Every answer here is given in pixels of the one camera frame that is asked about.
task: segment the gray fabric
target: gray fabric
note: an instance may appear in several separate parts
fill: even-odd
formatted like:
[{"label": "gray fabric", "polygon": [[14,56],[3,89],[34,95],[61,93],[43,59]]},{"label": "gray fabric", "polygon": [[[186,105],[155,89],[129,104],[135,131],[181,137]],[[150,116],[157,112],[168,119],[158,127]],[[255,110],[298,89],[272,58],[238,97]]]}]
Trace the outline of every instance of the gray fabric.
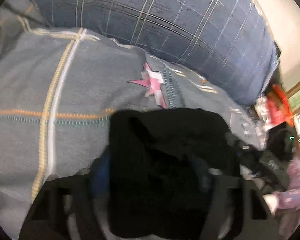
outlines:
[{"label": "gray fabric", "polygon": [[[0,224],[12,239],[17,239],[30,207],[38,168],[41,112],[61,56],[78,28],[50,29],[50,33],[41,34],[43,30],[36,29],[38,21],[30,21],[29,28],[25,18],[20,21],[14,13],[4,15],[3,22],[0,18],[0,195],[4,201],[0,205]],[[3,46],[10,42],[13,46]],[[107,108],[160,109],[153,95],[145,97],[146,87],[128,83],[142,78],[145,62],[152,71],[161,73],[168,107],[216,112],[240,138],[259,147],[255,124],[222,88],[204,83],[197,73],[156,58],[142,48],[123,46],[87,31],[81,37],[61,91],[57,113],[64,114],[58,115],[54,123],[59,176],[72,175],[89,166],[107,145],[110,116],[91,119],[90,115]],[[201,85],[212,87],[215,92],[202,91]],[[251,136],[244,134],[243,122]]]},{"label": "gray fabric", "polygon": [[252,105],[277,67],[251,0],[32,0],[51,26],[84,27],[178,62]]}]

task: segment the pink star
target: pink star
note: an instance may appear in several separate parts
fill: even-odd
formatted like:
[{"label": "pink star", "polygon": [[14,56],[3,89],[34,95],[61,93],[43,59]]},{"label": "pink star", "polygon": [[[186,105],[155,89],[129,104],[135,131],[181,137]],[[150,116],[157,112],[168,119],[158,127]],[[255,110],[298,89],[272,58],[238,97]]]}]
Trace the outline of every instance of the pink star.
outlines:
[{"label": "pink star", "polygon": [[159,72],[152,71],[148,63],[143,63],[143,67],[145,69],[143,72],[141,72],[143,79],[131,80],[128,81],[128,83],[135,83],[149,88],[145,96],[149,97],[150,95],[154,95],[157,105],[161,106],[162,108],[166,108],[166,103],[160,88],[161,84],[164,84],[161,74]]}]

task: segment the plaid pattern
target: plaid pattern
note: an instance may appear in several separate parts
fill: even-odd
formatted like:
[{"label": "plaid pattern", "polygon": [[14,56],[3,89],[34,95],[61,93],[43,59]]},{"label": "plaid pattern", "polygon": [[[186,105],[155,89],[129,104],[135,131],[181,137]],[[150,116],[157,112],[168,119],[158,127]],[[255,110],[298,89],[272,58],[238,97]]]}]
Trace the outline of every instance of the plaid pattern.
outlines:
[{"label": "plaid pattern", "polygon": [[84,27],[179,63],[252,104],[277,67],[251,0],[33,0],[50,25]]}]

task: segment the purple fabric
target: purple fabric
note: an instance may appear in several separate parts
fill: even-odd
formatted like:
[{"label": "purple fabric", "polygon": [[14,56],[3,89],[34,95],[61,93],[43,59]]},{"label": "purple fabric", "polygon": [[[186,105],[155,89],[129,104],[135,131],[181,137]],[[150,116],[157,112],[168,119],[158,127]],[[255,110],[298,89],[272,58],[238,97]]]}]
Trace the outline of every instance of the purple fabric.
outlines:
[{"label": "purple fabric", "polygon": [[288,167],[290,185],[286,192],[274,192],[279,198],[278,209],[297,208],[300,209],[300,159],[294,158]]}]

